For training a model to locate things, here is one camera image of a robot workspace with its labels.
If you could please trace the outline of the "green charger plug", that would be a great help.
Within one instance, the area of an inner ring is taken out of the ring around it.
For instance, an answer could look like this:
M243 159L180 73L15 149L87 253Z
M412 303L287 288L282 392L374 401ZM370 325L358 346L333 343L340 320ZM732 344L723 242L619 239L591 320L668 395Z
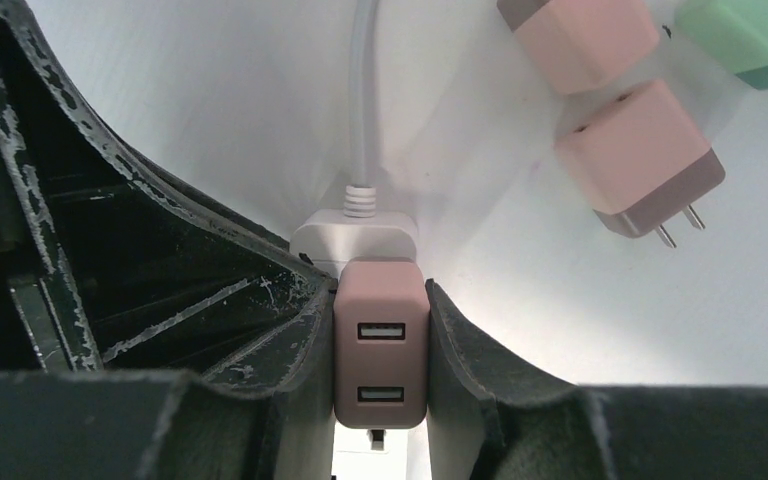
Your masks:
M684 1L674 25L746 85L768 90L768 0Z

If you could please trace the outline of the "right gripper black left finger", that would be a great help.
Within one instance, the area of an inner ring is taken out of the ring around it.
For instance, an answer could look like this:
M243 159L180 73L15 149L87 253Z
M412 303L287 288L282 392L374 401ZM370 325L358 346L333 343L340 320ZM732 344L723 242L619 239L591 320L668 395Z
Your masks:
M332 277L124 142L0 1L0 479L325 479Z

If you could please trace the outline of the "white power strip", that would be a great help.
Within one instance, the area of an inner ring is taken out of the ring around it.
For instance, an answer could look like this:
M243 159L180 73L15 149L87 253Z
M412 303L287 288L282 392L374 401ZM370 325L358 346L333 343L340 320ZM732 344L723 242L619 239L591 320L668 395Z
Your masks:
M290 250L339 282L345 266L356 259L408 259L417 264L416 237L415 222L404 213L381 212L357 218L341 210L323 209L294 232ZM416 426L352 429L337 422L332 461L334 478L406 478L408 437Z

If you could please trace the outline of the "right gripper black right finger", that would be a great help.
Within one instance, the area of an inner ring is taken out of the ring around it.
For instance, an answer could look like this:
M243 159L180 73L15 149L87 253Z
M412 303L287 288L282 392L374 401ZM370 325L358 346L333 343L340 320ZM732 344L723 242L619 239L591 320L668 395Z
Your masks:
M434 478L768 479L768 387L575 385L425 288Z

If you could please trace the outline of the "pink USB charger plug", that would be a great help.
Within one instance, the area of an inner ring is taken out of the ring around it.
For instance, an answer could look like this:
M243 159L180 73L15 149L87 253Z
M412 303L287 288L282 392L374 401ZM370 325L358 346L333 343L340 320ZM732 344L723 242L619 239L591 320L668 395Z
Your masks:
M356 259L334 301L334 410L352 429L410 429L427 412L430 300L408 259Z

